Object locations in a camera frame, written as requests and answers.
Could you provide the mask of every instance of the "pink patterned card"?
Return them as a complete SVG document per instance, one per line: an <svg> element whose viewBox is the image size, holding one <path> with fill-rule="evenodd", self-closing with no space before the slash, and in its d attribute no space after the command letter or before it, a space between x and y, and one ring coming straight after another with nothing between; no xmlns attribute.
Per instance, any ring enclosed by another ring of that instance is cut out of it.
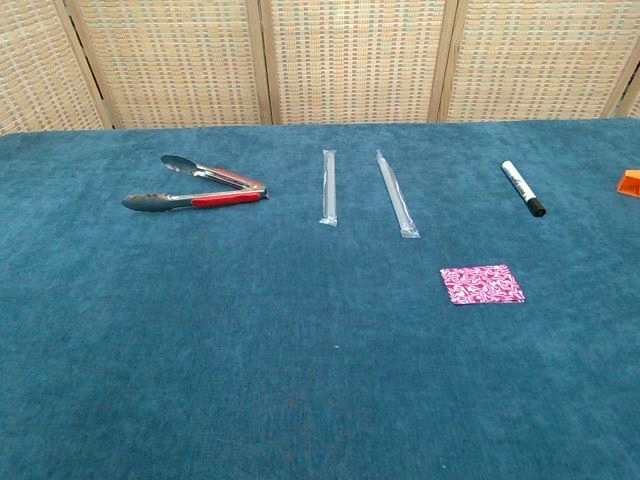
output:
<svg viewBox="0 0 640 480"><path fill-rule="evenodd" d="M524 302L524 293L506 265L443 268L440 275L456 305Z"/></svg>

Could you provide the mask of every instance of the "black marker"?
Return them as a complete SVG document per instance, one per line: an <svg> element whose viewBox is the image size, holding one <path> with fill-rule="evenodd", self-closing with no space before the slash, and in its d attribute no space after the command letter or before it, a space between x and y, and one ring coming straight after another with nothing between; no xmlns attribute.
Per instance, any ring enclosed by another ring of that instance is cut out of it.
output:
<svg viewBox="0 0 640 480"><path fill-rule="evenodd" d="M529 188L527 182L524 181L520 172L516 169L516 167L510 161L502 162L502 170L504 170L505 175L511 181L515 189L518 191L524 203L529 207L529 211L533 214L534 217L542 217L547 211L540 203L540 200L536 197L536 194L533 193L533 190Z"/></svg>

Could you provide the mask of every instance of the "orange object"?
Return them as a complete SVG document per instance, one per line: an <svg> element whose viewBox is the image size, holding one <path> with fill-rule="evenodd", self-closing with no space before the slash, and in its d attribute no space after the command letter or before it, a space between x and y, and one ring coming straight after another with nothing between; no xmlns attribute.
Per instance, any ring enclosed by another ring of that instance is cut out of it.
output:
<svg viewBox="0 0 640 480"><path fill-rule="evenodd" d="M640 197L640 170L625 170L618 183L618 192Z"/></svg>

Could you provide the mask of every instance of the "woven room divider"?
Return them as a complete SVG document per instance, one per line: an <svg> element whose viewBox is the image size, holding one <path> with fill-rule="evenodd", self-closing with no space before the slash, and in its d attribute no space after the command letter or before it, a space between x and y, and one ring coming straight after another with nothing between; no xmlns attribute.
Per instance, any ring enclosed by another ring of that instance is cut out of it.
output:
<svg viewBox="0 0 640 480"><path fill-rule="evenodd" d="M640 68L620 104L618 115L640 118Z"/></svg>
<svg viewBox="0 0 640 480"><path fill-rule="evenodd" d="M67 0L116 127L271 123L257 0Z"/></svg>
<svg viewBox="0 0 640 480"><path fill-rule="evenodd" d="M62 0L5 0L0 135L110 125Z"/></svg>
<svg viewBox="0 0 640 480"><path fill-rule="evenodd" d="M639 35L637 0L459 0L439 120L610 116Z"/></svg>
<svg viewBox="0 0 640 480"><path fill-rule="evenodd" d="M274 123L435 120L456 1L261 5Z"/></svg>

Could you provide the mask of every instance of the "table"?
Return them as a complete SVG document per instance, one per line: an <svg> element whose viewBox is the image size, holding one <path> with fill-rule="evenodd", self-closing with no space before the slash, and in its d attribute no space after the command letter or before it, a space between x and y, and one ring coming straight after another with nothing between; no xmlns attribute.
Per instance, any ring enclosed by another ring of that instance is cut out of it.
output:
<svg viewBox="0 0 640 480"><path fill-rule="evenodd" d="M0 138L0 477L640 478L639 151L632 119ZM215 187L164 154L271 199L123 208ZM440 268L496 263L525 303L450 303Z"/></svg>

